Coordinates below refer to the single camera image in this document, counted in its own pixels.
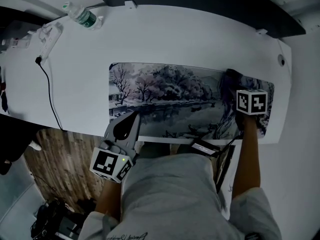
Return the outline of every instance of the power strip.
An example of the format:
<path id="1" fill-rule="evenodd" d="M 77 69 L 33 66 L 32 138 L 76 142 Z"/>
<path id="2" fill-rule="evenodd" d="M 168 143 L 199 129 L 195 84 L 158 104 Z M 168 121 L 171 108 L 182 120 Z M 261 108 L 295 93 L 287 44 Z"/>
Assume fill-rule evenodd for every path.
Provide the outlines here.
<path id="1" fill-rule="evenodd" d="M 43 44 L 43 47 L 41 48 L 39 55 L 42 58 L 42 63 L 47 59 L 52 48 L 55 46 L 58 38 L 61 36 L 62 33 L 62 31 L 56 25 L 49 25 L 45 28 L 45 30 L 45 43 Z"/>

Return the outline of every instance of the wooden floor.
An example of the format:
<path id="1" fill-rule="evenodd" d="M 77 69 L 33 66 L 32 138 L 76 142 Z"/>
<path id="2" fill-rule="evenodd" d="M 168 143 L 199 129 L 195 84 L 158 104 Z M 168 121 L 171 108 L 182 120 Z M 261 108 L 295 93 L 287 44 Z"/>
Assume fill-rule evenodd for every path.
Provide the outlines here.
<path id="1" fill-rule="evenodd" d="M 93 149 L 99 146 L 101 137 L 52 128 L 40 130 L 36 136 L 42 150 L 28 146 L 24 157 L 43 197 L 63 198 L 76 212 L 81 212 L 77 200 L 97 199 L 104 184 L 89 170 Z M 141 145 L 137 143 L 137 152 Z M 171 153 L 177 149 L 178 146 L 172 146 Z M 215 172 L 215 158 L 212 166 Z"/>

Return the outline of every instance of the black device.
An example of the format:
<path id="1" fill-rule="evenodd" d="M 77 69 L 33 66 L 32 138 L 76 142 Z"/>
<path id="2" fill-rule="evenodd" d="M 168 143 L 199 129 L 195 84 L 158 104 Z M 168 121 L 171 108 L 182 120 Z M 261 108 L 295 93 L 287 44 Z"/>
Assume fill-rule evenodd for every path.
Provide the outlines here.
<path id="1" fill-rule="evenodd" d="M 220 147 L 212 145 L 199 138 L 193 141 L 193 143 L 191 144 L 191 148 L 196 149 L 197 154 L 199 154 L 200 151 L 201 155 L 213 158 L 217 158 L 220 151 Z"/>

